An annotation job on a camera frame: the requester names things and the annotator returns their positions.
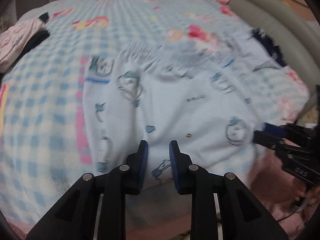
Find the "folded light blue garment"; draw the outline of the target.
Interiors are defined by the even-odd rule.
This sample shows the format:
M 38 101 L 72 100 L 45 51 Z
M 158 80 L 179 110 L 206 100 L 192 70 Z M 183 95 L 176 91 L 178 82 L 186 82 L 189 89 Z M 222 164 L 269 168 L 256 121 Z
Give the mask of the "folded light blue garment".
M 265 48 L 252 37 L 250 31 L 237 31 L 229 35 L 228 42 L 234 52 L 242 59 L 252 71 L 263 68 L 283 68 L 272 59 Z

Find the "navy striped folded garment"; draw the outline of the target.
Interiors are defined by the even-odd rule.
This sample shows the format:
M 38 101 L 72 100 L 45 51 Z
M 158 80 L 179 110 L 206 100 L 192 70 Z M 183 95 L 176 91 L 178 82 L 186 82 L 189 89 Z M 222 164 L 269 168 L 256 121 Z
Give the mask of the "navy striped folded garment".
M 264 29 L 257 28 L 251 30 L 252 37 L 255 38 L 267 51 L 268 55 L 276 61 L 281 67 L 286 67 L 287 62 L 284 60 L 280 46 L 274 44 L 274 40 L 269 37 Z

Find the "blue checkered cartoon blanket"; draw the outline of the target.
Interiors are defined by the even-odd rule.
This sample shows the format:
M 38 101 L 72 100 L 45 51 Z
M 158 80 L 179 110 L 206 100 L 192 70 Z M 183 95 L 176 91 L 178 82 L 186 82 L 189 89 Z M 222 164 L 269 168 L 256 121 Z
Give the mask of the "blue checkered cartoon blanket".
M 50 36 L 3 79 L 7 91 L 1 136 L 1 211 L 25 231 L 86 172 L 95 172 L 82 98 L 93 54 L 117 55 L 129 43 L 192 44 L 234 78 L 263 122 L 293 122 L 310 91 L 290 67 L 252 71 L 228 42 L 250 31 L 230 7 L 211 0 L 59 0 L 22 16 L 49 14 Z M 172 180 L 129 200 L 130 222 L 145 226 L 187 215 L 187 197 Z

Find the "grey padded headboard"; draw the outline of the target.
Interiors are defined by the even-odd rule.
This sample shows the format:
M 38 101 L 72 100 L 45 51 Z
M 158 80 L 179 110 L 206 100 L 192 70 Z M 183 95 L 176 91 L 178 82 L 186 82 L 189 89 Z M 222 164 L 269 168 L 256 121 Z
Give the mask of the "grey padded headboard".
M 280 45 L 285 61 L 314 92 L 319 84 L 319 35 L 280 0 L 230 0 L 229 6 Z

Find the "pink cartoon pajama garment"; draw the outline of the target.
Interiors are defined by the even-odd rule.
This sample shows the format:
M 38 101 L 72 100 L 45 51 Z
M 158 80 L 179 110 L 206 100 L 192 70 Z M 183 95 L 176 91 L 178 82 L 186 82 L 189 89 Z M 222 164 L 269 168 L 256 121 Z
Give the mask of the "pink cartoon pajama garment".
M 13 25 L 1 33 L 1 73 L 15 62 L 31 37 L 44 26 L 41 19 L 35 18 Z

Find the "light blue cartoon pajama pants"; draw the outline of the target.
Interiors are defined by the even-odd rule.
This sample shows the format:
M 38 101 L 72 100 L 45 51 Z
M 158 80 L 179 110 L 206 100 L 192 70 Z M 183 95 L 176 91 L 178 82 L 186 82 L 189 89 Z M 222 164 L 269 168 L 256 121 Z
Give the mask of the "light blue cartoon pajama pants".
M 110 172 L 148 143 L 145 187 L 172 180 L 169 144 L 211 172 L 244 178 L 263 125 L 237 81 L 192 44 L 131 42 L 117 55 L 93 54 L 82 98 L 97 174 Z

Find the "black garment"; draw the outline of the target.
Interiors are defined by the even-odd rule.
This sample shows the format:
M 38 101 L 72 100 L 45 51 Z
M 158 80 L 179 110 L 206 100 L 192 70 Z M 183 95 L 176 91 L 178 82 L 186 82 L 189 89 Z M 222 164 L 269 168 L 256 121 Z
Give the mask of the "black garment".
M 46 23 L 49 20 L 49 14 L 46 12 L 46 13 L 40 15 L 38 18 L 41 19 L 45 23 L 44 28 L 41 31 L 39 31 L 38 33 L 36 33 L 34 36 L 31 37 L 31 39 L 27 42 L 27 44 L 25 45 L 25 47 L 23 48 L 21 54 L 18 56 L 18 58 L 15 60 L 15 62 L 17 60 L 19 60 L 23 55 L 25 55 L 26 53 L 31 51 L 33 48 L 38 46 L 40 43 L 42 43 L 45 39 L 47 39 L 50 36 L 49 31 L 46 29 Z

